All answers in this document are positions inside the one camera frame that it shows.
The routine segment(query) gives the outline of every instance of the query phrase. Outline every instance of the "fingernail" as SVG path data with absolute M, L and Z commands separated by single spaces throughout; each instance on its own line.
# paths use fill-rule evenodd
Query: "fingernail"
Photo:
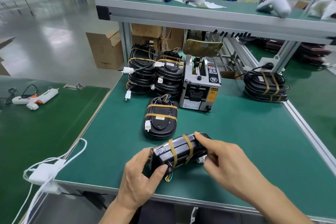
M 168 165 L 166 165 L 166 164 L 158 167 L 158 169 L 161 173 L 165 173 L 167 168 L 168 168 Z

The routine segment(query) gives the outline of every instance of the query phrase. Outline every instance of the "forearm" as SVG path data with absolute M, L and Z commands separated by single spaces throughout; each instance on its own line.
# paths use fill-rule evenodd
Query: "forearm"
M 271 184 L 265 193 L 252 204 L 274 224 L 313 224 L 279 188 Z
M 117 198 L 109 205 L 99 224 L 128 224 L 135 211 L 118 204 Z

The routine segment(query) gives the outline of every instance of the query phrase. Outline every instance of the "stack of black units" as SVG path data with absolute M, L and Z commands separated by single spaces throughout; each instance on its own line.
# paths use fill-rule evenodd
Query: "stack of black units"
M 150 45 L 134 44 L 131 50 L 128 67 L 134 72 L 128 75 L 127 90 L 134 93 L 148 93 L 155 77 L 154 50 Z
M 164 63 L 164 66 L 156 68 L 154 80 L 155 92 L 159 96 L 169 94 L 171 97 L 176 97 L 180 94 L 184 72 L 181 60 L 175 50 L 164 52 L 157 60 Z
M 282 75 L 271 72 L 250 71 L 244 75 L 245 91 L 254 100 L 261 102 L 285 102 L 287 101 Z
M 293 58 L 300 63 L 322 66 L 325 63 L 323 57 L 330 53 L 323 45 L 302 43 Z

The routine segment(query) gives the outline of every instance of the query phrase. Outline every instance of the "right hand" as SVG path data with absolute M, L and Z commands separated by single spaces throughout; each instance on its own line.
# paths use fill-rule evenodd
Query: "right hand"
M 273 185 L 261 174 L 236 144 L 211 140 L 195 132 L 196 139 L 208 149 L 204 169 L 223 188 L 254 205 Z

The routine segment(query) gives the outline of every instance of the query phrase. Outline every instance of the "hand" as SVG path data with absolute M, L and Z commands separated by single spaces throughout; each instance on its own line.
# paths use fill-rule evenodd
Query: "hand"
M 148 179 L 142 174 L 150 156 L 150 148 L 137 153 L 126 163 L 117 196 L 117 203 L 131 211 L 136 211 L 154 194 L 168 166 L 158 167 Z
M 236 144 L 211 140 L 195 132 L 196 139 L 208 149 L 204 169 L 223 188 L 254 205 L 273 185 L 261 174 Z

